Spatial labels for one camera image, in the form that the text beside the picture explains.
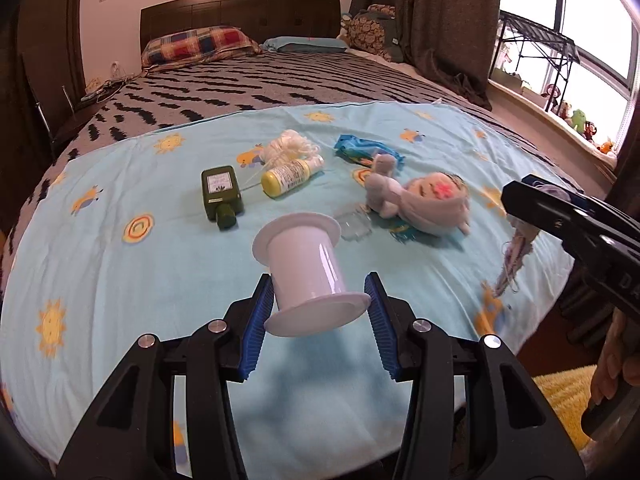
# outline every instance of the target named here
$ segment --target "metal screw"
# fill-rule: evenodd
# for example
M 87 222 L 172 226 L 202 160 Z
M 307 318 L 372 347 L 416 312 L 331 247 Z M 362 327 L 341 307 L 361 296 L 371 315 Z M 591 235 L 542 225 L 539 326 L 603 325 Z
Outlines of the metal screw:
M 489 348 L 500 348 L 502 341 L 500 341 L 500 338 L 497 335 L 488 335 L 484 338 L 484 344 Z
M 431 323 L 426 319 L 416 319 L 413 326 L 416 332 L 428 332 L 431 330 Z
M 153 346 L 155 342 L 156 342 L 156 338 L 153 337 L 151 334 L 141 335 L 138 338 L 138 346 L 140 348 L 149 348 L 150 346 Z
M 209 329 L 209 332 L 219 334 L 226 330 L 226 323 L 222 319 L 214 319 L 209 323 L 209 325 L 207 325 L 207 328 Z

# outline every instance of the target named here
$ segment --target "plastic spool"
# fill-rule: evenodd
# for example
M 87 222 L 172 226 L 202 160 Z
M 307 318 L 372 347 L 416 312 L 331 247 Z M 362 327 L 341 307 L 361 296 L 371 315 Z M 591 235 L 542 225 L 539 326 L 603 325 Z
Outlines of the plastic spool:
M 371 298 L 348 292 L 334 246 L 340 225 L 318 213 L 292 213 L 265 225 L 254 239 L 254 258 L 269 266 L 278 311 L 267 332 L 296 337 L 346 325 L 360 317 Z

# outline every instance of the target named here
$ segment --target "human hand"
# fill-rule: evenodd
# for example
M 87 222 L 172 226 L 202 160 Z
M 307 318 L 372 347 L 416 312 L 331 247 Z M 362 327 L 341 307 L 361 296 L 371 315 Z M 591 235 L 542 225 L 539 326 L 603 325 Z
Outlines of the human hand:
M 618 389 L 618 377 L 632 386 L 640 386 L 640 354 L 623 359 L 625 348 L 622 334 L 626 327 L 626 315 L 621 310 L 613 311 L 613 322 L 598 359 L 596 371 L 591 378 L 591 399 L 600 404 L 604 397 L 612 399 Z

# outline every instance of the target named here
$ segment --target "blue pillow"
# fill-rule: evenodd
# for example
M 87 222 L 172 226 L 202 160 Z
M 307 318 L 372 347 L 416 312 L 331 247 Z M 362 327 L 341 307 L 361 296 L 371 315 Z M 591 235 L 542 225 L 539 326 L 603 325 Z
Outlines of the blue pillow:
M 261 47 L 267 52 L 316 52 L 324 54 L 344 52 L 348 49 L 343 40 L 336 40 L 335 38 L 298 38 L 296 36 L 270 38 Z

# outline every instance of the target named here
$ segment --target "patterned cushion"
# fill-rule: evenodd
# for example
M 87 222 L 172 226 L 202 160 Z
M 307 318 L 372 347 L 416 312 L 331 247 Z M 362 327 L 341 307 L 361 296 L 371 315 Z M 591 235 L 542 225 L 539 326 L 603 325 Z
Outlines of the patterned cushion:
M 348 25 L 350 47 L 382 56 L 390 62 L 402 63 L 395 15 L 394 7 L 378 4 L 356 14 Z
M 260 46 L 238 28 L 192 28 L 149 41 L 142 53 L 142 67 L 168 70 L 261 53 Z

